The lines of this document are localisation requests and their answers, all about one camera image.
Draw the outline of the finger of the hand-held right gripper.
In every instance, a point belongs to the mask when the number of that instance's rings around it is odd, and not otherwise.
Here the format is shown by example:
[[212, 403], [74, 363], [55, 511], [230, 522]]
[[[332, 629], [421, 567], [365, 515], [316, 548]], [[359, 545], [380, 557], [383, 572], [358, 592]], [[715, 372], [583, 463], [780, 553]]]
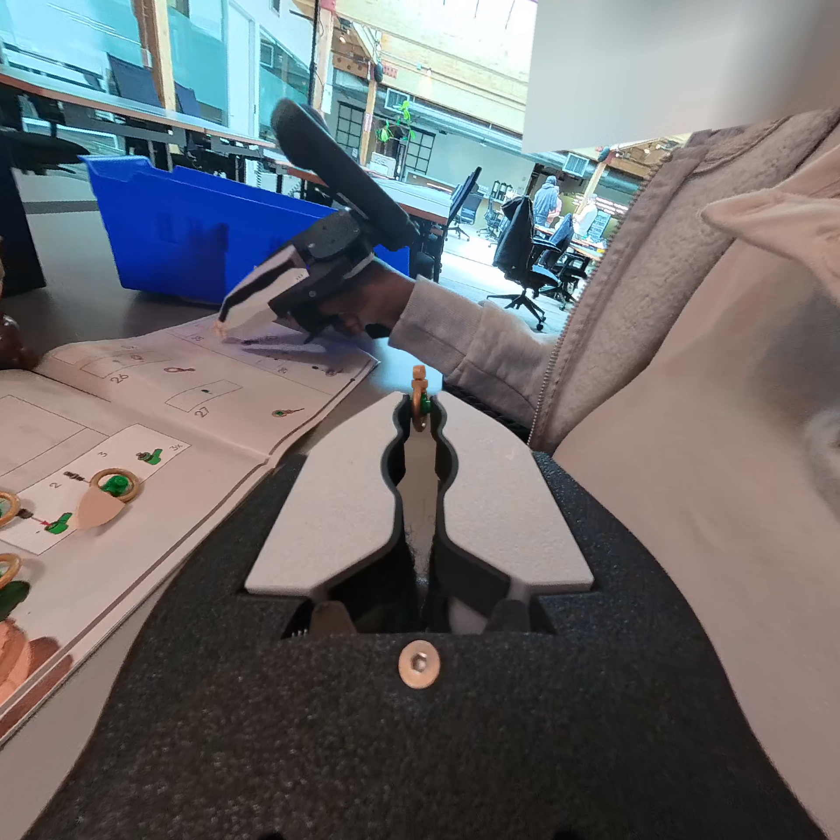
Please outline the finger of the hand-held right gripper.
[[308, 278], [308, 269], [294, 247], [283, 247], [253, 268], [224, 298], [223, 319], [252, 319], [270, 309], [270, 302]]
[[271, 302], [297, 289], [308, 278], [304, 268], [256, 268], [223, 300], [217, 315], [217, 337], [271, 310]]

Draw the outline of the long wooden-edged table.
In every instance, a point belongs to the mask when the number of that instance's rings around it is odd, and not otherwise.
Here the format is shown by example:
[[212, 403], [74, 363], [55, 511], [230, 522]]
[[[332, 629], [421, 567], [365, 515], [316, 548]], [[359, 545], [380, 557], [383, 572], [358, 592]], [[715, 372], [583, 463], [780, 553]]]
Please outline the long wooden-edged table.
[[77, 109], [90, 109], [96, 112], [118, 114], [121, 117], [155, 123], [168, 127], [170, 130], [184, 130], [199, 133], [204, 137], [223, 141], [233, 147], [223, 150], [227, 154], [247, 156], [257, 160], [272, 161], [274, 165], [288, 167], [291, 165], [287, 157], [278, 147], [259, 137], [236, 132], [228, 127], [209, 122], [192, 115], [156, 108], [145, 103], [120, 98], [103, 91], [75, 86], [66, 80], [51, 79], [25, 70], [18, 70], [9, 66], [2, 66], [1, 81], [6, 87], [15, 89], [28, 96], [39, 96], [51, 101], [61, 102], [63, 106], [70, 104]]

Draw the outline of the hanging green plant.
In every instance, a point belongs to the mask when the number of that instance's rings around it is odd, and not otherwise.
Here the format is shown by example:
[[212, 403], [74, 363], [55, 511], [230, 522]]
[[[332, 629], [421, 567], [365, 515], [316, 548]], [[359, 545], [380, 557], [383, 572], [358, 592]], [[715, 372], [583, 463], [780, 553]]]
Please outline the hanging green plant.
[[404, 98], [396, 105], [391, 116], [382, 119], [381, 126], [375, 132], [375, 139], [379, 143], [388, 144], [392, 141], [409, 143], [415, 141], [415, 138], [411, 100]]

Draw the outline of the gold ring brick piece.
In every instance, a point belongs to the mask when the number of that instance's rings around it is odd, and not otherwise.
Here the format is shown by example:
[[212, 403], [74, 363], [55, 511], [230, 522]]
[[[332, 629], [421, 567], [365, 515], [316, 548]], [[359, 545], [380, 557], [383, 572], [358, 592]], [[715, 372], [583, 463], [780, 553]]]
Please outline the gold ring brick piece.
[[416, 364], [413, 367], [411, 385], [413, 428], [418, 433], [422, 433], [427, 427], [427, 420], [433, 407], [432, 400], [427, 392], [428, 382], [424, 364]]

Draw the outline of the person's right forearm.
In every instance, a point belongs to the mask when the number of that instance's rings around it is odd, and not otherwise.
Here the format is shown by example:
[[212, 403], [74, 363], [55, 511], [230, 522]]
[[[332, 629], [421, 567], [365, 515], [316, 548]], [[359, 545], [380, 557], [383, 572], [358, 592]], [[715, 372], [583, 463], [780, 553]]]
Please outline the person's right forearm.
[[511, 311], [417, 278], [389, 344], [504, 417], [529, 426], [558, 336]]

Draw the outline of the black office chair with jacket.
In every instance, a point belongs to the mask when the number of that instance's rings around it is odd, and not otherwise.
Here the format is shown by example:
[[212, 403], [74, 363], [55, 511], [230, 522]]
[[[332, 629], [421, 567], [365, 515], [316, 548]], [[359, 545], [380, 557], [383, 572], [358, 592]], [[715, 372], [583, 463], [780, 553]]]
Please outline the black office chair with jacket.
[[529, 197], [505, 203], [502, 212], [507, 226], [500, 234], [492, 266], [520, 291], [516, 295], [490, 294], [487, 299], [506, 302], [505, 309], [526, 309], [535, 319], [535, 330], [542, 332], [547, 317], [537, 299], [546, 293], [563, 305], [574, 303], [575, 292], [588, 279], [590, 260], [573, 252], [572, 215], [566, 215], [559, 228], [544, 237], [537, 236]]

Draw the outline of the person's torso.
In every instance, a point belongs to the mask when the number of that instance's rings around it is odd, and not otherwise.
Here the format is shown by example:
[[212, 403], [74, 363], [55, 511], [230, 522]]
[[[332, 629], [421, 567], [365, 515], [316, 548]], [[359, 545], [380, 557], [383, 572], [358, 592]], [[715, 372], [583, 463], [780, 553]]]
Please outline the person's torso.
[[690, 141], [596, 274], [533, 444], [677, 584], [838, 838], [838, 109]]

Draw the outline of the grey desk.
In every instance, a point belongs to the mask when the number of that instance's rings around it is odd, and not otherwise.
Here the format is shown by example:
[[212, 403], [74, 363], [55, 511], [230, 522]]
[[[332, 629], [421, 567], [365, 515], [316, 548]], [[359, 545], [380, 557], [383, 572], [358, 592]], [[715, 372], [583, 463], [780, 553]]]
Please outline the grey desk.
[[[122, 289], [106, 231], [87, 180], [68, 175], [19, 175], [14, 179], [48, 285], [4, 299], [24, 338], [41, 354], [62, 344], [129, 337], [169, 328], [210, 313], [166, 297]], [[387, 392], [406, 385], [412, 367], [409, 353], [386, 339], [364, 333], [357, 344], [380, 363], [377, 368], [287, 457], [309, 449], [333, 428]], [[403, 494], [407, 545], [417, 570], [426, 575], [434, 535], [432, 466], [429, 432], [407, 446], [408, 478]], [[37, 820], [76, 763], [96, 727], [112, 686], [141, 627], [172, 582], [169, 573], [124, 618], [87, 662], [47, 700], [35, 719], [24, 724], [10, 745], [2, 747], [2, 838], [21, 838]]]

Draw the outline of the white instruction booklet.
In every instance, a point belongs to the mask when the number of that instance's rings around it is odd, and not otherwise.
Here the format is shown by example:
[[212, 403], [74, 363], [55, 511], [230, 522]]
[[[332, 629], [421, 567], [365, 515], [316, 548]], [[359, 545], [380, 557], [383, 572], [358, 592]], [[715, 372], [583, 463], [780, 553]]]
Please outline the white instruction booklet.
[[[174, 573], [376, 366], [352, 344], [270, 318], [219, 339], [213, 317], [135, 338], [73, 343], [3, 371], [2, 528], [20, 556], [2, 589], [2, 739]], [[102, 469], [140, 494], [109, 524], [74, 514]]]

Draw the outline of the blue plastic bin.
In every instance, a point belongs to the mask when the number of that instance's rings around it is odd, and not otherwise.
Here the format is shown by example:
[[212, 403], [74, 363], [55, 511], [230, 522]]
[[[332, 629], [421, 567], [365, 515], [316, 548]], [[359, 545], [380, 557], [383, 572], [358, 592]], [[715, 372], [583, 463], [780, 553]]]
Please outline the blue plastic bin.
[[[213, 303], [339, 210], [138, 155], [83, 155], [123, 288]], [[410, 266], [409, 248], [392, 268]]]

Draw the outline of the person's right hand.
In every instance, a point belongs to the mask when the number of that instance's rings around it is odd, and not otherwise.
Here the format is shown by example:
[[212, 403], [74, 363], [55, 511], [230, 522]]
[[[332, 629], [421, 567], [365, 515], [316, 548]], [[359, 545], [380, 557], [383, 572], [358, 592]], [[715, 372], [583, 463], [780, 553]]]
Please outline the person's right hand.
[[415, 280], [380, 262], [372, 262], [351, 278], [341, 292], [327, 297], [320, 312], [349, 337], [387, 337], [413, 294]]

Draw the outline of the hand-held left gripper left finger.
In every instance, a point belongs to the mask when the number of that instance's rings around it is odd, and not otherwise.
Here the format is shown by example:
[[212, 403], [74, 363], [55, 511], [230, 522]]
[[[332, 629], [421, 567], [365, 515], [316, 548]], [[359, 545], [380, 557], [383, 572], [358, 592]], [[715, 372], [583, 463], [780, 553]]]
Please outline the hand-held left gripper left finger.
[[404, 534], [408, 396], [384, 396], [316, 443], [245, 581], [251, 595], [326, 595]]

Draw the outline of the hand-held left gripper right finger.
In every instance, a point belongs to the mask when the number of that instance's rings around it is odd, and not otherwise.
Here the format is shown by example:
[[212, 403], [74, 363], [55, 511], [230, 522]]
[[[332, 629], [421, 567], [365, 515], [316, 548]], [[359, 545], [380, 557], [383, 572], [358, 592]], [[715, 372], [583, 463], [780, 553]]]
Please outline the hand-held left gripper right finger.
[[588, 592], [594, 576], [531, 449], [447, 392], [433, 399], [432, 566], [457, 601]]

